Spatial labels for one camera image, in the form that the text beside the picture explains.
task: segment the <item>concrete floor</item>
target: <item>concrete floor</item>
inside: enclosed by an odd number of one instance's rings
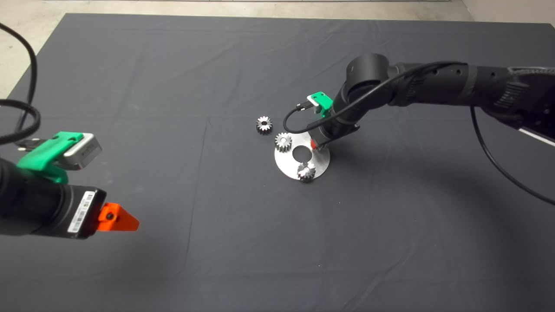
[[[37,53],[65,13],[474,21],[461,0],[277,3],[0,0],[0,21],[19,32]],[[0,98],[7,97],[27,67],[25,50],[1,32]]]

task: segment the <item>green bracket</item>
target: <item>green bracket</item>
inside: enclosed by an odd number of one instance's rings
[[[17,163],[17,167],[34,172],[55,183],[66,184],[68,183],[67,173],[64,169],[54,165],[54,161],[81,139],[83,139],[83,133],[58,132],[52,139],[22,157]]]
[[[316,92],[314,94],[309,95],[311,102],[314,104],[318,104],[317,112],[320,113],[322,118],[325,118],[331,108],[331,105],[334,103],[330,97],[328,97],[324,92]]]

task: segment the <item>aluminum disc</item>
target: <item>aluminum disc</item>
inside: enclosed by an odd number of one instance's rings
[[[293,157],[293,150],[298,146],[307,147],[310,152],[312,153],[312,158],[309,160],[310,162],[314,163],[316,166],[316,173],[314,174],[314,179],[321,176],[327,169],[327,166],[330,164],[330,151],[327,148],[322,150],[312,149],[310,147],[310,135],[308,132],[304,132],[301,134],[291,134],[293,143],[291,148],[287,152],[280,152],[279,150],[274,148],[274,158],[276,160],[277,167],[285,173],[289,178],[300,180],[299,176],[297,175],[297,169],[299,167],[300,162],[295,160]]]

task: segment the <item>small gear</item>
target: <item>small gear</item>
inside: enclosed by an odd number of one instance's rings
[[[272,132],[272,120],[268,116],[262,116],[256,120],[256,130],[260,134],[268,134]]]
[[[276,149],[280,152],[287,152],[293,143],[291,136],[285,132],[276,135]]]
[[[297,168],[297,175],[303,182],[309,182],[314,179],[316,174],[316,166],[312,162],[300,163]]]

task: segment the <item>cable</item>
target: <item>cable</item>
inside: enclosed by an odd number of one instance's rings
[[[23,38],[20,34],[18,34],[13,29],[9,28],[8,26],[2,23],[0,23],[0,29],[9,33],[15,39],[19,40],[19,42],[21,42],[21,44],[25,47],[25,49],[27,50],[27,53],[29,54],[29,59],[31,60],[31,79],[29,81],[29,90],[27,92],[27,103],[31,105],[33,103],[35,89],[37,87],[37,57],[35,55],[35,52],[31,47],[31,45],[29,44],[29,42],[27,42],[25,38]],[[27,117],[27,113],[28,111],[24,110],[21,112],[21,115],[19,115],[19,119],[17,120],[14,133],[20,132],[21,129],[23,128],[23,125],[25,123],[25,118]]]
[[[490,150],[487,148],[486,142],[484,142],[484,139],[482,138],[482,133],[480,132],[480,127],[478,126],[478,120],[476,119],[476,110],[475,110],[474,105],[470,106],[470,116],[472,117],[472,125],[474,126],[474,131],[476,132],[476,136],[478,137],[478,141],[480,142],[480,146],[482,147],[484,153],[486,153],[487,158],[490,160],[490,162],[493,164],[493,166],[495,168],[497,168],[497,170],[499,170],[499,172],[501,172],[501,174],[503,174],[505,176],[505,178],[509,179],[509,181],[511,181],[513,184],[515,184],[519,188],[526,191],[528,194],[530,194],[530,195],[536,197],[537,199],[540,199],[540,200],[542,200],[542,201],[544,201],[548,204],[555,205],[555,200],[553,200],[549,197],[545,197],[542,194],[537,193],[533,189],[531,189],[531,188],[527,187],[526,185],[522,184],[515,177],[513,177],[507,171],[505,171],[505,169],[503,169],[503,167],[501,167],[501,165],[495,160],[495,158],[491,154]]]
[[[33,123],[21,130],[15,131],[11,134],[6,134],[0,137],[0,145],[2,144],[7,144],[7,143],[13,143],[19,140],[22,140],[28,136],[30,136],[31,134],[35,133],[38,128],[41,126],[41,114],[39,113],[39,111],[35,108],[32,107],[31,105],[25,103],[25,102],[21,102],[18,100],[12,100],[12,99],[0,99],[0,105],[1,106],[8,106],[8,107],[13,107],[13,108],[18,108],[21,109],[22,111],[29,113],[31,116],[33,116]]]
[[[326,124],[334,119],[336,119],[337,117],[339,117],[340,115],[344,114],[345,112],[347,112],[349,109],[353,108],[354,106],[358,105],[360,102],[362,102],[363,100],[365,100],[367,97],[371,96],[372,94],[374,94],[375,92],[377,92],[378,90],[386,87],[388,84],[392,83],[393,81],[396,81],[398,79],[401,79],[403,77],[409,76],[414,74],[415,72],[419,72],[425,69],[432,69],[432,68],[437,68],[437,67],[445,67],[445,66],[450,66],[450,65],[466,65],[466,63],[462,63],[462,62],[453,62],[453,61],[444,61],[444,62],[434,62],[434,63],[428,63],[428,64],[424,64],[424,65],[420,65],[418,67],[409,69],[406,72],[403,72],[401,74],[398,74],[395,77],[389,78],[388,80],[380,83],[379,85],[376,86],[376,88],[366,92],[365,94],[363,94],[361,97],[357,98],[356,100],[354,100],[352,103],[350,103],[349,105],[347,105],[345,108],[343,108],[342,110],[340,110],[339,112],[335,113],[333,116],[329,116],[327,118],[324,118],[322,120],[320,120],[319,122],[314,123],[312,126],[310,127],[306,127],[302,130],[292,130],[287,126],[287,120],[289,119],[289,117],[291,117],[291,115],[293,115],[295,112],[302,110],[302,107],[295,107],[295,109],[293,109],[292,111],[288,112],[287,115],[285,116],[284,120],[283,120],[283,129],[289,133],[293,133],[293,134],[299,134],[299,133],[303,133],[303,132],[307,132],[313,129],[318,128],[319,126]]]

